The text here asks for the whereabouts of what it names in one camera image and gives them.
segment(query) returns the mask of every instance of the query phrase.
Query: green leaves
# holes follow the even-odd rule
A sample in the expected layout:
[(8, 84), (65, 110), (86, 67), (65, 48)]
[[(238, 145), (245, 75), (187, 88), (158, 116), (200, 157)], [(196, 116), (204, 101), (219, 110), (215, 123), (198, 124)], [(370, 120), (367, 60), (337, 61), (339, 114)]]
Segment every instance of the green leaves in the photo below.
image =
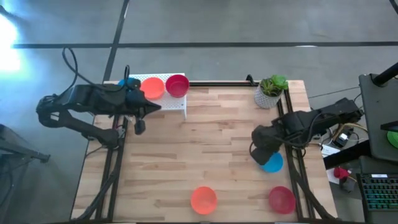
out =
[(281, 90), (287, 90), (289, 84), (286, 81), (286, 78), (282, 75), (273, 75), (271, 76), (272, 83)]
[(279, 96), (282, 90), (287, 90), (289, 84), (282, 75), (273, 75), (271, 78), (263, 79), (260, 82), (262, 92), (267, 96)]

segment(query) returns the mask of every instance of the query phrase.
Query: wooden tabletop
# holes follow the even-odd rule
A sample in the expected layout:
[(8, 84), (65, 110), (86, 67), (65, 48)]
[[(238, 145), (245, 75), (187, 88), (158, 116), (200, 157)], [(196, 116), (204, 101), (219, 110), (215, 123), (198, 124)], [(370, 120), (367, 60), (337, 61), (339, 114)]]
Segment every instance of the wooden tabletop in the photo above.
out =
[[(310, 110), (304, 82), (289, 81), (289, 89), (294, 110)], [(146, 116), (146, 131), (140, 136), (134, 134), (134, 125), (129, 124), (114, 221), (295, 221), (295, 213), (279, 215), (268, 202), (273, 187), (291, 189), (284, 147), (280, 150), (284, 166), (275, 174), (261, 170), (249, 155), (253, 129), (259, 124), (271, 125), (278, 117), (277, 108), (265, 110), (255, 104), (254, 90), (192, 87), (187, 95), (185, 121), (180, 112), (157, 111)], [(110, 128), (112, 120), (96, 116), (95, 125)], [(99, 146), (96, 141), (90, 142), (88, 152)], [(73, 218), (82, 214), (98, 193), (105, 157), (103, 149), (85, 159)], [(308, 147), (304, 161), (312, 192), (336, 216), (319, 148)], [(218, 197), (217, 209), (207, 216), (196, 214), (190, 206), (190, 196), (200, 186), (211, 187)], [(108, 200), (104, 211), (108, 209)], [(305, 210), (302, 192), (300, 200)]]

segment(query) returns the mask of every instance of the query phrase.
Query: keyboard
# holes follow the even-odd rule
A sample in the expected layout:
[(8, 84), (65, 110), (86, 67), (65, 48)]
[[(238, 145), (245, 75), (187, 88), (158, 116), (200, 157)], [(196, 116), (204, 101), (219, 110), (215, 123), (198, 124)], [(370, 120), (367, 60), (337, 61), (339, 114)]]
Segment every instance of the keyboard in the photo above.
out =
[(369, 211), (398, 211), (398, 174), (357, 174), (364, 206)]

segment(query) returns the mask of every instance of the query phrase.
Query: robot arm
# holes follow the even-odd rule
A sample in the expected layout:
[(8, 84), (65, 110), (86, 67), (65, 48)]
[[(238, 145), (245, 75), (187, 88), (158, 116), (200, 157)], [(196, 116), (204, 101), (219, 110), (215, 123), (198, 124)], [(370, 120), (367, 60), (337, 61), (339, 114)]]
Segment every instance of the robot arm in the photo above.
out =
[(325, 134), (335, 124), (356, 123), (363, 115), (353, 100), (343, 98), (335, 104), (309, 112), (296, 111), (272, 121), (272, 126), (258, 126), (252, 132), (255, 149), (251, 156), (264, 165), (282, 143), (305, 147), (312, 136)]
[(161, 109), (161, 106), (146, 100), (140, 86), (139, 80), (124, 86), (75, 85), (59, 96), (43, 97), (36, 112), (40, 123), (46, 127), (66, 127), (78, 131), (85, 138), (96, 138), (102, 145), (115, 148), (119, 139), (117, 130), (97, 128), (74, 118), (68, 110), (90, 112), (94, 115), (135, 116), (135, 133), (142, 134), (145, 131), (145, 115)]

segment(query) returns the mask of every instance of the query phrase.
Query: white dish rack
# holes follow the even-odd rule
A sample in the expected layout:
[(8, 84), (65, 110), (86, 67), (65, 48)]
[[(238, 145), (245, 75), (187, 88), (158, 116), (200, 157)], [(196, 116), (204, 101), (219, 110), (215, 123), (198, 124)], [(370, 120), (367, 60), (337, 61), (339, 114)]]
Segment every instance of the white dish rack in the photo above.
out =
[[(163, 83), (166, 85), (166, 81), (169, 77), (172, 75), (183, 75), (185, 76), (185, 73), (163, 73), (163, 74), (132, 74), (129, 75), (130, 78), (136, 78), (141, 81), (141, 83), (147, 79), (147, 78), (152, 78), (156, 77), (159, 78), (163, 81)], [(150, 100), (153, 103), (156, 103), (157, 105), (162, 106), (161, 111), (181, 111), (182, 114), (184, 115), (184, 119), (187, 119), (187, 96), (185, 95), (184, 97), (181, 98), (175, 98), (170, 95), (170, 93), (167, 92), (165, 89), (165, 92), (163, 96), (158, 99), (158, 100)]]

